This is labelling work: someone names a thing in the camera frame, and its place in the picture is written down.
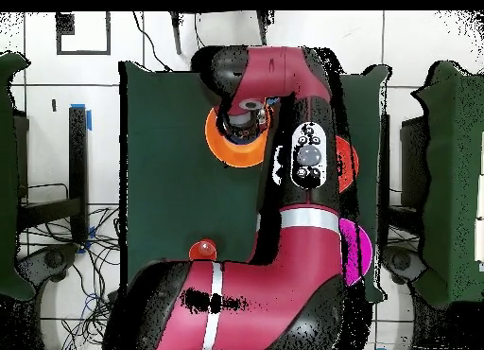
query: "chair wheel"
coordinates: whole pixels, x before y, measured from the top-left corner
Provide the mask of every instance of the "chair wheel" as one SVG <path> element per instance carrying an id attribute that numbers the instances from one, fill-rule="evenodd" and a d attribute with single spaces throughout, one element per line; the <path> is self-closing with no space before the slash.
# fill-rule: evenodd
<path id="1" fill-rule="evenodd" d="M 50 280 L 52 282 L 58 283 L 60 281 L 63 281 L 66 276 L 67 276 L 67 271 L 62 271 L 61 273 L 54 275 L 52 278 L 50 278 Z"/>
<path id="2" fill-rule="evenodd" d="M 406 280 L 398 276 L 396 273 L 391 274 L 391 280 L 397 285 L 406 285 Z"/>

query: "dark green panel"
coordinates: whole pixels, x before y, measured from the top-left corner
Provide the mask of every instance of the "dark green panel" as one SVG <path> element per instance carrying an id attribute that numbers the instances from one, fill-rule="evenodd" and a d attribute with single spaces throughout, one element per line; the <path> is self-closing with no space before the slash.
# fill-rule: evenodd
<path id="1" fill-rule="evenodd" d="M 0 294 L 17 300 L 29 300 L 35 293 L 14 266 L 19 175 L 9 80 L 27 66 L 26 60 L 18 54 L 0 53 Z"/>
<path id="2" fill-rule="evenodd" d="M 380 92 L 388 77 L 384 65 L 373 67 L 366 75 L 344 75 L 341 83 L 352 143 L 359 159 L 357 177 L 359 224 L 376 242 L 376 208 L 378 180 L 378 152 L 380 148 Z M 365 287 L 370 302 L 380 302 L 383 295 L 374 286 L 374 262 L 366 277 Z"/>
<path id="3" fill-rule="evenodd" d="M 191 73 L 150 73 L 127 62 L 129 103 L 129 279 L 148 261 L 187 259 L 207 236 L 218 259 L 245 261 L 253 245 L 260 167 L 235 169 L 213 156 L 204 138 L 210 110 Z M 360 222 L 376 234 L 379 92 L 388 75 L 342 77 L 353 143 L 360 158 Z M 367 296 L 382 300 L 367 276 Z"/>
<path id="4" fill-rule="evenodd" d="M 478 302 L 484 272 L 475 258 L 475 217 L 481 141 L 484 131 L 484 78 L 441 62 L 418 93 L 428 108 L 430 142 L 426 158 L 431 185 L 423 212 L 423 259 L 431 267 L 415 283 L 435 307 L 455 301 Z M 437 285 L 431 280 L 441 280 Z M 437 287 L 444 286 L 437 294 Z"/>

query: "black stand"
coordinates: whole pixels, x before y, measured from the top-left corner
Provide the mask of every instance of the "black stand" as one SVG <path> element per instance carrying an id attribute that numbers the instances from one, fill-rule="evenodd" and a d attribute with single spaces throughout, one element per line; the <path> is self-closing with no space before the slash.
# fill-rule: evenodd
<path id="1" fill-rule="evenodd" d="M 180 42 L 180 12 L 170 11 L 171 25 L 173 26 L 173 36 L 175 37 L 175 48 L 177 54 L 181 55 L 182 45 Z M 257 10 L 257 21 L 259 23 L 259 32 L 261 35 L 261 44 L 267 45 L 266 28 L 268 26 L 268 10 Z"/>

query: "blue tape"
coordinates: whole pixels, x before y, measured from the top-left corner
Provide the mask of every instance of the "blue tape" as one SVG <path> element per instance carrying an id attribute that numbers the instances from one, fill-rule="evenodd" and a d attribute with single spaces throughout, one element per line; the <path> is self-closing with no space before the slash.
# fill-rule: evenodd
<path id="1" fill-rule="evenodd" d="M 89 238 L 95 238 L 95 226 L 92 226 L 91 228 L 89 228 L 88 237 Z M 86 244 L 84 244 L 84 248 L 89 249 L 92 245 L 93 245 L 92 241 L 86 241 Z M 79 249 L 78 254 L 86 254 L 86 250 Z"/>
<path id="2" fill-rule="evenodd" d="M 273 97 L 273 98 L 268 98 L 266 100 L 266 103 L 268 105 L 274 105 L 277 101 L 279 101 L 279 98 L 278 97 Z"/>
<path id="3" fill-rule="evenodd" d="M 93 129 L 93 124 L 91 122 L 91 110 L 86 112 L 86 124 L 88 131 L 91 131 Z"/>

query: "orange disc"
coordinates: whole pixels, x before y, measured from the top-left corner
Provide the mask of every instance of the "orange disc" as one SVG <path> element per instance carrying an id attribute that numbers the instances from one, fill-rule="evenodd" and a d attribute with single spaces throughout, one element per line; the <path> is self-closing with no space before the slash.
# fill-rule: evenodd
<path id="1" fill-rule="evenodd" d="M 359 170 L 359 161 L 356 150 L 353 147 L 353 159 L 354 159 L 354 173 L 357 175 Z M 337 161 L 341 167 L 340 174 L 338 175 L 339 181 L 339 193 L 346 190 L 353 183 L 353 169 L 352 169 L 352 157 L 350 153 L 350 143 L 345 139 L 337 136 Z"/>
<path id="2" fill-rule="evenodd" d="M 210 111 L 205 122 L 205 138 L 210 151 L 217 159 L 228 166 L 249 167 L 264 161 L 264 151 L 268 140 L 268 127 L 270 125 L 270 109 L 266 106 L 267 128 L 251 143 L 237 145 L 231 143 L 221 135 L 216 128 L 216 112 Z"/>
<path id="3" fill-rule="evenodd" d="M 216 260 L 216 244 L 209 238 L 195 243 L 188 252 L 190 260 Z"/>

